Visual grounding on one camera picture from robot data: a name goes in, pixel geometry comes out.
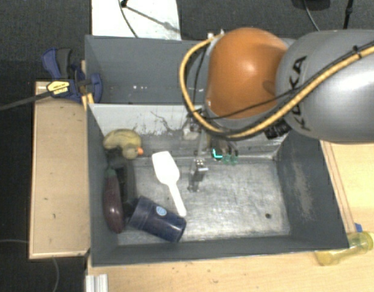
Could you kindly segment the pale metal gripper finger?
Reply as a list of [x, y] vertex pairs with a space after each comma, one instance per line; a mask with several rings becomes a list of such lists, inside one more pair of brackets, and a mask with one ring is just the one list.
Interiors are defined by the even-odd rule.
[[188, 184], [188, 191], [195, 192], [195, 180], [194, 180], [194, 174], [195, 174], [195, 163], [192, 162], [191, 166], [189, 168], [189, 184]]
[[206, 166], [206, 162], [203, 159], [197, 159], [195, 161], [195, 172], [194, 172], [194, 191], [199, 190], [199, 184], [203, 181], [209, 168]]

